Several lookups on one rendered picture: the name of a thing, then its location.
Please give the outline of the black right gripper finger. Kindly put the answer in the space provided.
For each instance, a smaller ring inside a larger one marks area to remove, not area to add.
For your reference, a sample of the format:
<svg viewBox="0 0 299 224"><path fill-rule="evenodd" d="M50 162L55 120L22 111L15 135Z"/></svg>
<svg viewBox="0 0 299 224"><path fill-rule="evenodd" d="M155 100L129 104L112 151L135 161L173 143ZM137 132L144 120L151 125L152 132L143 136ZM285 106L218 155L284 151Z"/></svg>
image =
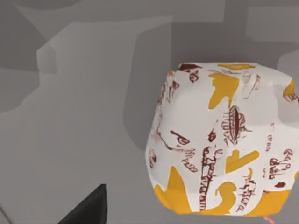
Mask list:
<svg viewBox="0 0 299 224"><path fill-rule="evenodd" d="M107 224L107 189L100 184L57 224Z"/></svg>

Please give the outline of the white and yellow printed box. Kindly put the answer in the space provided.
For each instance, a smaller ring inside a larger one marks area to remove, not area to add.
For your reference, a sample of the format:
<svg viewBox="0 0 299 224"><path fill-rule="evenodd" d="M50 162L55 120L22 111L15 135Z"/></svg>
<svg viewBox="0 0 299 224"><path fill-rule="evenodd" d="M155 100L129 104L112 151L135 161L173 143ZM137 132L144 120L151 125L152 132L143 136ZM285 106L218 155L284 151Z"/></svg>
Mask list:
<svg viewBox="0 0 299 224"><path fill-rule="evenodd" d="M182 63L158 98L145 158L178 214L266 217L299 175L294 79L256 63Z"/></svg>

